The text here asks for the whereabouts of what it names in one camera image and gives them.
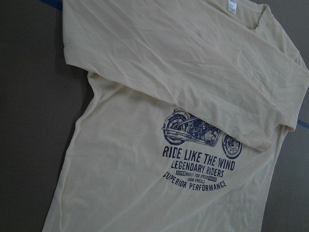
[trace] gray surface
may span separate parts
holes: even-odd
[[[270,5],[309,66],[309,2]],[[62,13],[39,1],[0,1],[0,231],[42,230],[74,123],[92,98],[86,73],[65,64]],[[299,119],[309,123],[309,96]],[[289,133],[276,164],[263,232],[309,231],[309,130]]]

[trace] beige t-shirt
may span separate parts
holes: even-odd
[[[260,231],[309,71],[267,5],[228,2],[64,1],[95,95],[44,232]]]

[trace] blue tape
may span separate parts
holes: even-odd
[[[46,3],[47,5],[50,5],[54,8],[56,8],[57,10],[62,11],[62,2],[61,1],[57,1],[57,0],[40,0],[43,3]]]
[[[297,120],[297,124],[304,127],[304,128],[309,129],[309,124],[307,124],[306,122],[303,122],[301,120]]]

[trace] motorcycle graphic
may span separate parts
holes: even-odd
[[[173,113],[165,119],[162,130],[164,138],[171,145],[181,145],[190,141],[214,147],[221,135],[220,129],[178,109],[174,109]],[[242,143],[224,134],[222,149],[228,158],[235,159],[241,153]]]

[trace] clothing tag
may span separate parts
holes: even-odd
[[[236,15],[237,2],[235,0],[228,0],[228,10]]]

